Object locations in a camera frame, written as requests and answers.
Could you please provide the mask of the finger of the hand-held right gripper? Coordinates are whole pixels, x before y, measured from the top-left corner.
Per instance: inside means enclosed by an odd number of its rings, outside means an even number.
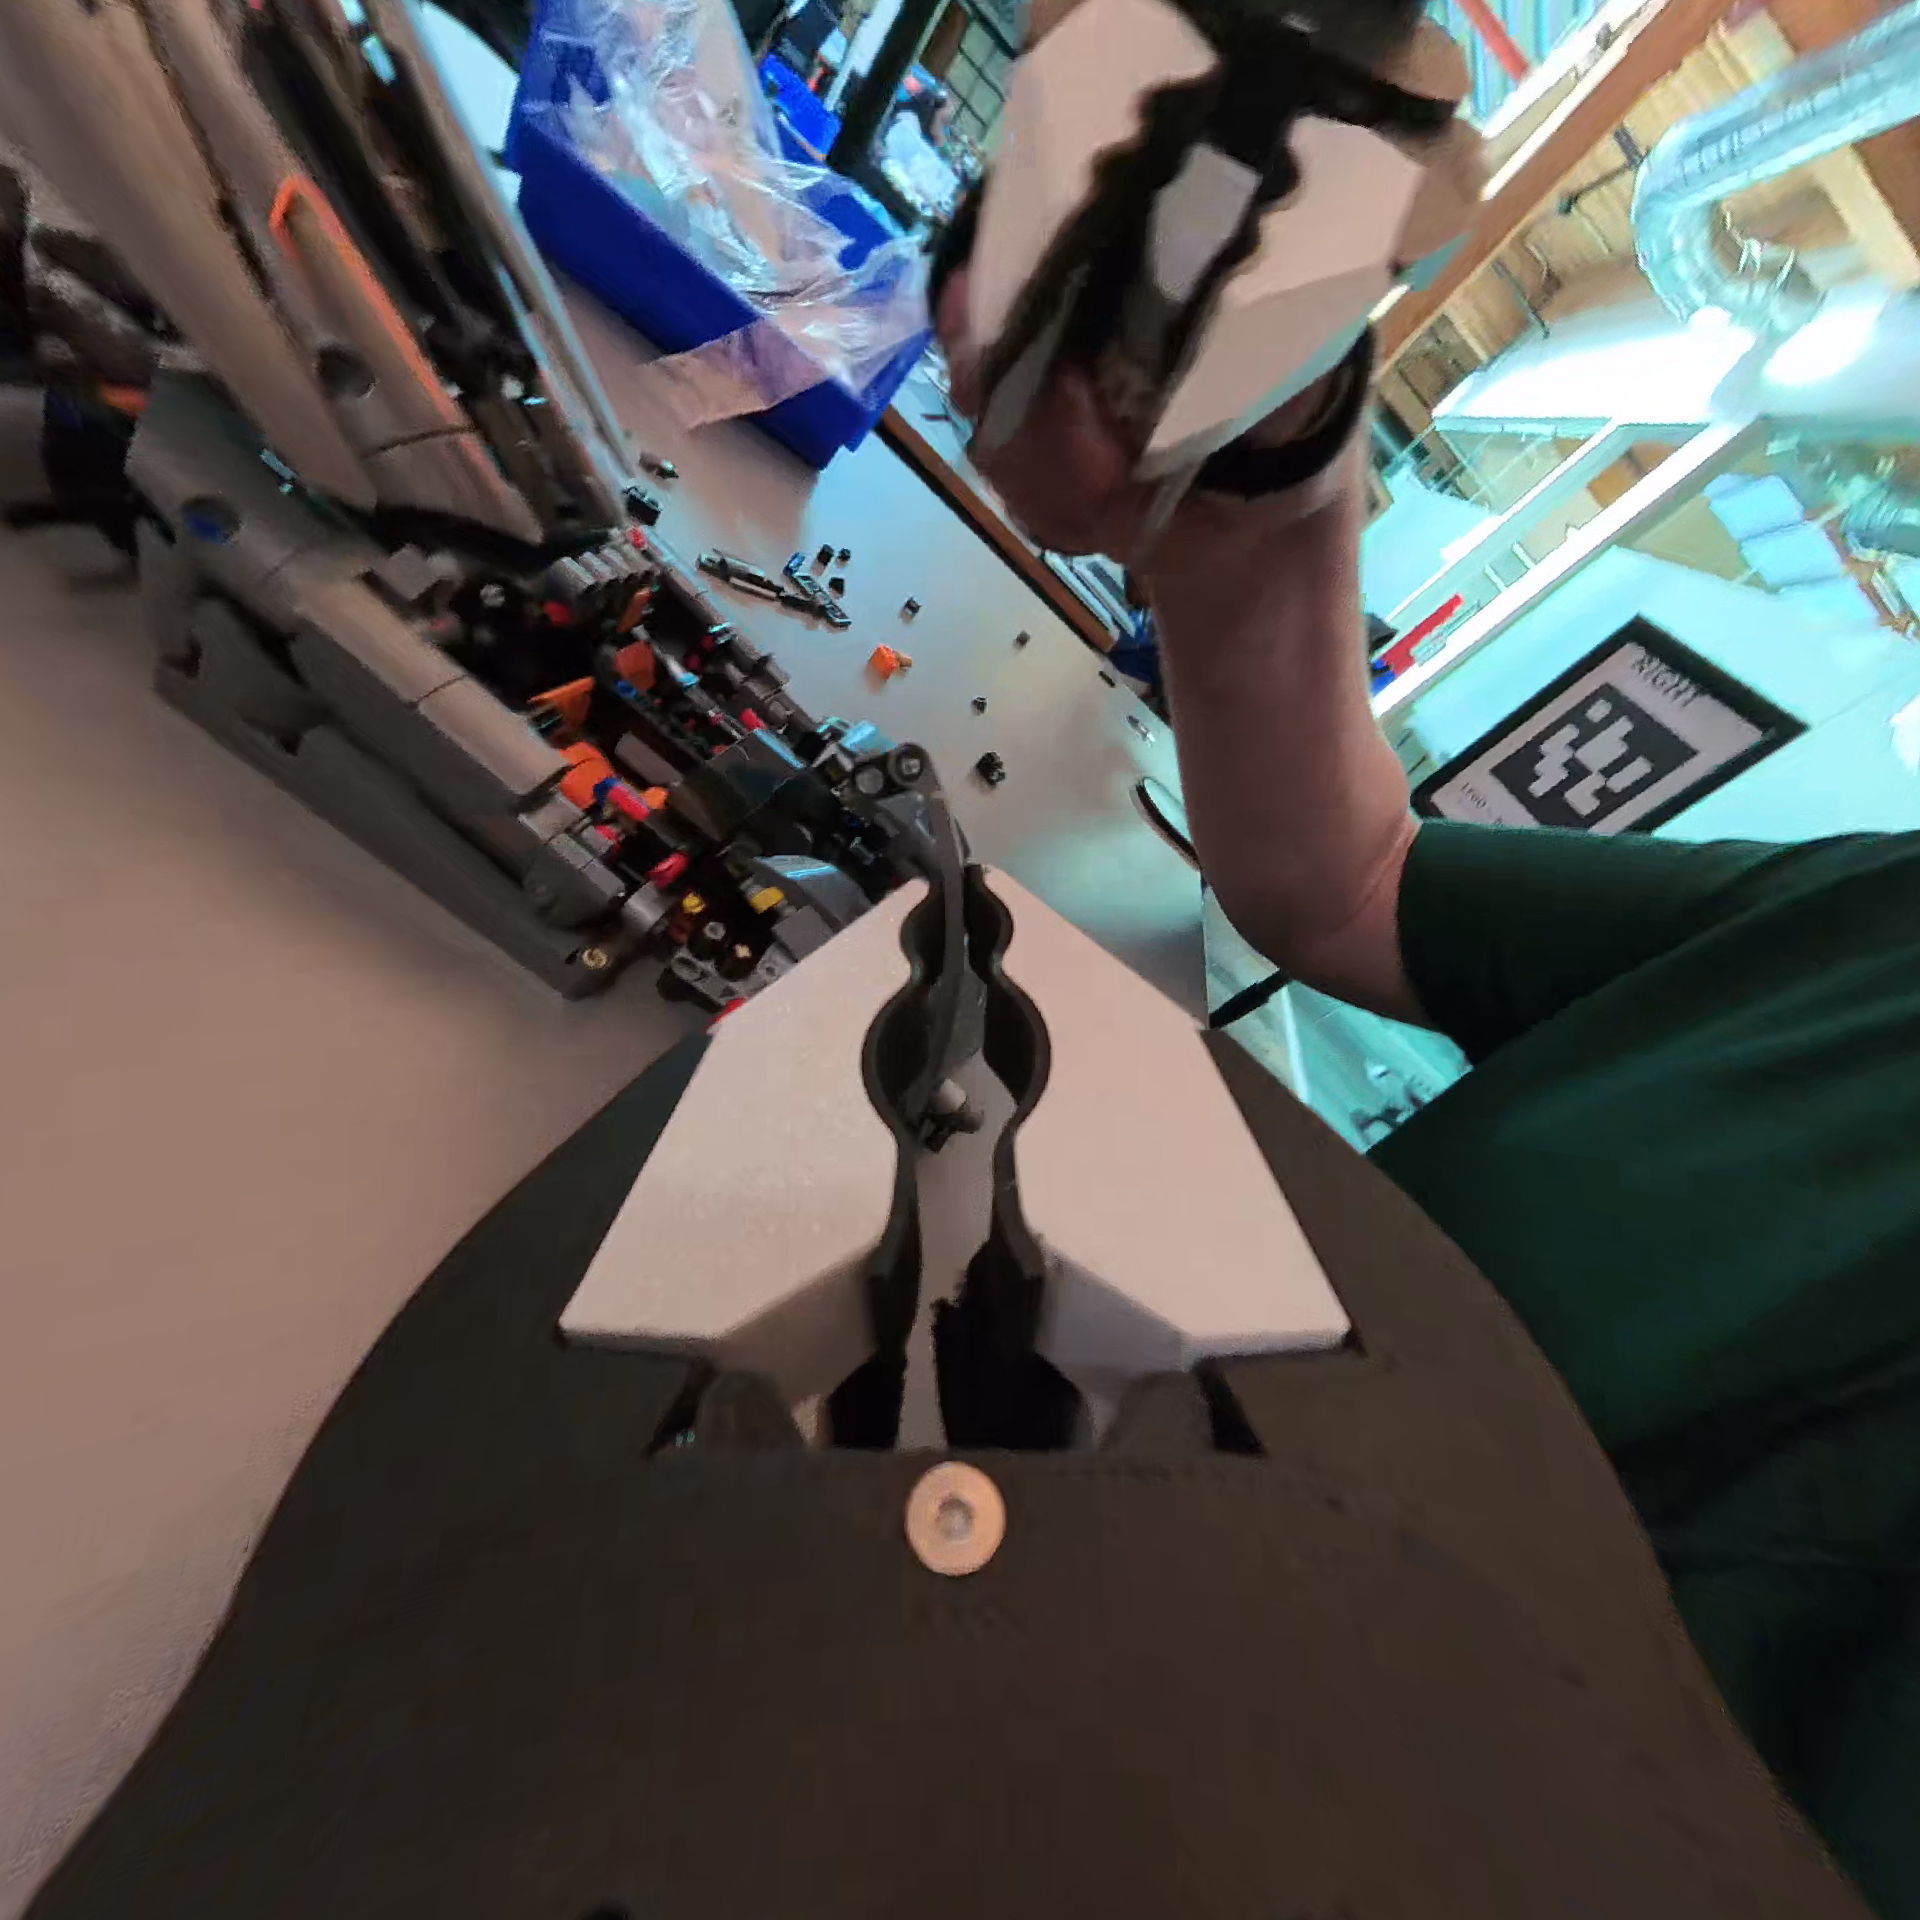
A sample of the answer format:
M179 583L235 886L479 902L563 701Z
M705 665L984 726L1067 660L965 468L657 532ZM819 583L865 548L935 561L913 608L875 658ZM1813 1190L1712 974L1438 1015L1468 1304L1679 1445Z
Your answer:
M1150 204L1217 93L1220 46L1175 4L1078 4L1020 55L965 267L976 451L1001 449L1056 372L1116 345Z
M1330 372L1387 283L1421 167L1325 115L1052 115L1078 186L1053 358L1138 477L1198 468Z

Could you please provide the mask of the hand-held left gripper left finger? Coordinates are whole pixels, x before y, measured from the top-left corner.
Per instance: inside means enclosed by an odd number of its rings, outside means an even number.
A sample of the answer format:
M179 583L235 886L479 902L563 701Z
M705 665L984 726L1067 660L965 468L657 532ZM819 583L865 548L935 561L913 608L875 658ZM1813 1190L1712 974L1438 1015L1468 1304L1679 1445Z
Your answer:
M559 1310L568 1346L761 1379L818 1447L897 1443L904 1336L875 1331L868 1268L899 1142L864 1051L928 897L909 877L711 1024Z

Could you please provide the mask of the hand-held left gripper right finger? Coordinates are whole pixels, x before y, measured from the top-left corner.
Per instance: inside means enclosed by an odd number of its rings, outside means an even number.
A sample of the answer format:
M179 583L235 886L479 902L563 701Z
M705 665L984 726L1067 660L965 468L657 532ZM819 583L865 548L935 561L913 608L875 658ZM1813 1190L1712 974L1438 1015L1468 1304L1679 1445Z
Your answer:
M1328 1354L1352 1319L1241 1114L1209 1031L1018 877L1004 967L1047 1030L1018 1122L1020 1208L1043 1259L1037 1352L1089 1432L1140 1379Z

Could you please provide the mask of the grey lego car model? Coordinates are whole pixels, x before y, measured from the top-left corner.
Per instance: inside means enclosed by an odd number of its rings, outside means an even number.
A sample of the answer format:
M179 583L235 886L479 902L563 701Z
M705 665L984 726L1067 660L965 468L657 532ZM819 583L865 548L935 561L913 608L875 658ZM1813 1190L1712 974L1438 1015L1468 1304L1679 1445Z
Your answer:
M724 1015L967 844L659 501L412 4L4 4L4 384L156 689L568 997Z

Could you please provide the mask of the person's right forearm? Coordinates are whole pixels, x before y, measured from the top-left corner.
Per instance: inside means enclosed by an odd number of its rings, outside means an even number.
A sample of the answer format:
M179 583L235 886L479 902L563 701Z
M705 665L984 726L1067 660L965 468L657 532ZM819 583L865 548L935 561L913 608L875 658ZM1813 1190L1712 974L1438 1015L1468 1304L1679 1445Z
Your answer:
M1374 712L1359 538L1368 423L1282 492L1193 487L1144 543L1202 875L1287 981L1429 1025L1399 939L1416 840Z

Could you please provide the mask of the scattered black lego pieces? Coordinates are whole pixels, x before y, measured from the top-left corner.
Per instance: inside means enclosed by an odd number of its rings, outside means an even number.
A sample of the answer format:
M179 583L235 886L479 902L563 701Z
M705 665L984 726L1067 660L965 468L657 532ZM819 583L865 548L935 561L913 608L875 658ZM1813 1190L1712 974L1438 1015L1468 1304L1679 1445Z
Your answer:
M803 708L924 743L948 781L984 752L1014 760L1027 669L1056 624L890 447L865 443L818 471L755 436L686 443L670 459L656 533L687 570L728 557L783 589L697 572L738 629L777 656ZM864 661L878 643L909 654L911 669L872 681Z

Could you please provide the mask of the person's right hand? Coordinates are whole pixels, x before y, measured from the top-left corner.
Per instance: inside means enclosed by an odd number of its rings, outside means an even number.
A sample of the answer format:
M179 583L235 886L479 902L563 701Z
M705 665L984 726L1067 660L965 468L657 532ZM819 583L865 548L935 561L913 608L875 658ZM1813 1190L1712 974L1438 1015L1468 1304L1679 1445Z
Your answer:
M939 287L934 315L948 365L951 410L967 429L967 459L1004 504L1005 515L1036 546L1063 555L1103 555L1140 576L1172 564L1162 557L1202 524L1205 498L1135 473L1134 436L1108 410L1091 373L1057 361L1026 405L1020 425L988 441L984 350L969 325L969 280L958 263Z

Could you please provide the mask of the wooden beam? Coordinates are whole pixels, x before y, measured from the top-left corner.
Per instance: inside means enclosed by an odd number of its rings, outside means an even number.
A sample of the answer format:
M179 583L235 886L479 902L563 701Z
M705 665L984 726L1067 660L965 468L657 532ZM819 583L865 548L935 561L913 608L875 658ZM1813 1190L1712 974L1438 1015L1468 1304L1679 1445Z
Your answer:
M1571 90L1481 190L1471 225L1432 286L1382 300L1374 336L1377 372L1444 315L1555 196L1588 153L1610 139L1628 114L1690 58L1733 12L1735 1L1642 4L1591 60Z

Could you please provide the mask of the person's green shirt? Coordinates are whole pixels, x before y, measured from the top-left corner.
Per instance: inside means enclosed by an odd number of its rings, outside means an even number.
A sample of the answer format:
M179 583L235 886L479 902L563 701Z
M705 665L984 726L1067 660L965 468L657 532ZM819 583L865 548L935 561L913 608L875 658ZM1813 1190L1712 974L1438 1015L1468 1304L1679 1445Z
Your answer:
M1916 831L1429 822L1397 916L1470 1069L1374 1163L1563 1379L1764 1763L1916 1916Z

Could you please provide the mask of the framed marker sign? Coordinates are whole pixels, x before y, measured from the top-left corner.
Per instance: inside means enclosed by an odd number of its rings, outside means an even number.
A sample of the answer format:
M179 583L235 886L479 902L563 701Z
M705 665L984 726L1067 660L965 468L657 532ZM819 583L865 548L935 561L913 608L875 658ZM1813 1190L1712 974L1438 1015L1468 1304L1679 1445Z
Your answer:
M1650 833L1807 721L1631 617L1409 792L1423 822Z

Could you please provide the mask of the silver metal duct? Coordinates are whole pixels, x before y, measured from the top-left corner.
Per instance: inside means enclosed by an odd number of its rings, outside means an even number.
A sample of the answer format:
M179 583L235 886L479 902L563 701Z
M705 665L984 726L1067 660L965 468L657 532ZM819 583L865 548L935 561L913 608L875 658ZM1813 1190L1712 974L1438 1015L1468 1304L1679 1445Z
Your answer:
M1916 557L1916 4L1759 4L1785 51L1664 132L1635 260L1668 315L1620 420L1772 431L1862 555Z

